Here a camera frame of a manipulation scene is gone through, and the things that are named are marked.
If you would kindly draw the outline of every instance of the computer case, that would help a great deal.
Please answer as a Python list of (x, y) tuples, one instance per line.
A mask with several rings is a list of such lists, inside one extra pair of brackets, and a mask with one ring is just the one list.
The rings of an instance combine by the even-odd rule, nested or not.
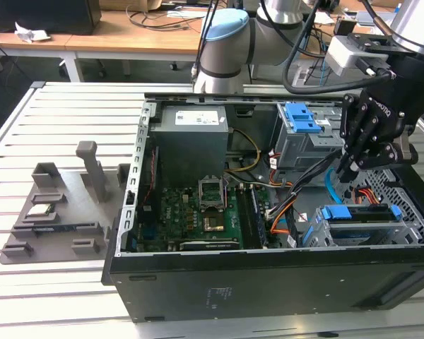
[(99, 0), (0, 0), (0, 32), (14, 32), (17, 23), (49, 34), (90, 35), (100, 17)]
[[(179, 100), (180, 106), (195, 102), (198, 104), (193, 105), (195, 109), (225, 103), (236, 104), (238, 109), (248, 105), (249, 101), (255, 105), (268, 105), (268, 102), (276, 104), (280, 99), (192, 96), (180, 100), (173, 96), (172, 100)], [(328, 107), (333, 102), (320, 104)], [(151, 161), (151, 157), (143, 156), (143, 152), (146, 135), (151, 131), (147, 121), (156, 116), (157, 105), (148, 96), (142, 108), (135, 162), (131, 164), (134, 170), (129, 174), (129, 191), (138, 190), (143, 159)], [(394, 169), (389, 178), (372, 180), (372, 183), (374, 188), (377, 185), (384, 187), (384, 192), (391, 192), (384, 199), (391, 198), (393, 190), (402, 188), (403, 201), (398, 203), (406, 218), (416, 220), (419, 215), (420, 223), (424, 224), (424, 182), (414, 169)], [(326, 198), (326, 191), (321, 193), (312, 185), (298, 196), (298, 210), (313, 215), (315, 206)], [(151, 253), (139, 250), (138, 245), (135, 251), (124, 249), (129, 243), (127, 235), (132, 232), (132, 225), (138, 229), (139, 223), (143, 222), (137, 218), (135, 204), (125, 203), (117, 216), (102, 275), (102, 283), (116, 286), (133, 322), (384, 310), (395, 307), (424, 288), (424, 230), (420, 225), (416, 227), (423, 236), (416, 243), (285, 246), (232, 251), (182, 251), (171, 247), (168, 251)], [(140, 232), (148, 235), (141, 227)]]

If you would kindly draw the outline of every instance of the floor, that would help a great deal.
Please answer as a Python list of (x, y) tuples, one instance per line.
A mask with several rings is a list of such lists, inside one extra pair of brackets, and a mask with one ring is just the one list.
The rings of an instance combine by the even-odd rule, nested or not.
[[(68, 81), (59, 75), (59, 59), (19, 57), (19, 67), (34, 81)], [(191, 62), (178, 62), (178, 70), (172, 71), (166, 61), (130, 61), (131, 75), (126, 77), (119, 60), (104, 60), (107, 76), (99, 77), (99, 67), (94, 60), (83, 60), (81, 65), (85, 81), (120, 83), (188, 83)], [(7, 57), (1, 59), (3, 71), (0, 72), (0, 127), (12, 113), (31, 84)], [(260, 66), (259, 79), (254, 83), (280, 83), (280, 66)], [(247, 72), (242, 72), (245, 83), (249, 83)]]

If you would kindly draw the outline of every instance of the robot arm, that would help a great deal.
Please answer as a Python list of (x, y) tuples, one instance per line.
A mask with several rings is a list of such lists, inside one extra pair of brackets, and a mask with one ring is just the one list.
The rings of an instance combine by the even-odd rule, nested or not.
[[(363, 88), (360, 96), (344, 96), (340, 133), (345, 145), (337, 169), (342, 182), (353, 180), (359, 170), (418, 161), (408, 136), (424, 113), (424, 0), (405, 0), (388, 30), (387, 36), (350, 34), (344, 47), (336, 44), (343, 37), (335, 37), (326, 57), (337, 73), (355, 67), (370, 73), (381, 64), (395, 74)], [(355, 51), (362, 56), (346, 65), (343, 60)]]
[(354, 179), (359, 170), (416, 163), (418, 155), (408, 136), (424, 113), (424, 0), (405, 0), (391, 28), (377, 17), (367, 0), (362, 2), (385, 35), (352, 33), (334, 37), (325, 60), (340, 76), (362, 76), (363, 72), (365, 79), (317, 88), (295, 88), (289, 84), (289, 67), (311, 29), (320, 0), (304, 25), (300, 0), (266, 0), (276, 27), (289, 40), (296, 37), (293, 48), (280, 38), (280, 32), (259, 8), (256, 20), (248, 20), (234, 34), (218, 40), (208, 36), (194, 91), (241, 92), (238, 74), (242, 65), (279, 64), (288, 55), (283, 84), (293, 94), (363, 88), (361, 95), (348, 94), (343, 99), (341, 137), (345, 145), (337, 169), (342, 182)]
[[(290, 40), (294, 40), (302, 29), (301, 1), (266, 0), (270, 17)], [(207, 34), (194, 92), (242, 93), (239, 74), (243, 65), (281, 64), (290, 51), (291, 47), (267, 21), (262, 8), (257, 11), (256, 18), (248, 18), (241, 10), (219, 10)]]

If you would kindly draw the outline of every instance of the metal workbench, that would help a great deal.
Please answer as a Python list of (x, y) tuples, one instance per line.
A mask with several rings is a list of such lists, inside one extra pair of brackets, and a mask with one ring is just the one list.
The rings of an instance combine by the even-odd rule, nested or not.
[[(247, 86), (248, 93), (285, 93)], [(104, 168), (128, 162), (145, 92), (190, 93), (189, 85), (47, 83), (31, 88), (0, 130), (0, 250), (32, 186), (38, 162), (82, 169), (80, 140), (98, 143)], [(424, 123), (411, 140), (424, 180)], [(0, 264), (0, 338), (424, 338), (424, 290), (390, 311), (135, 326), (114, 287), (100, 283), (103, 261)], [(286, 288), (295, 293), (295, 286)]]

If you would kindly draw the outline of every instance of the power supply label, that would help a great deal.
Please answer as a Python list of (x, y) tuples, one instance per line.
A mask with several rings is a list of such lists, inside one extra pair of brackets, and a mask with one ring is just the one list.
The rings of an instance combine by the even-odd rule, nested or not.
[(176, 125), (219, 125), (217, 111), (178, 111)]

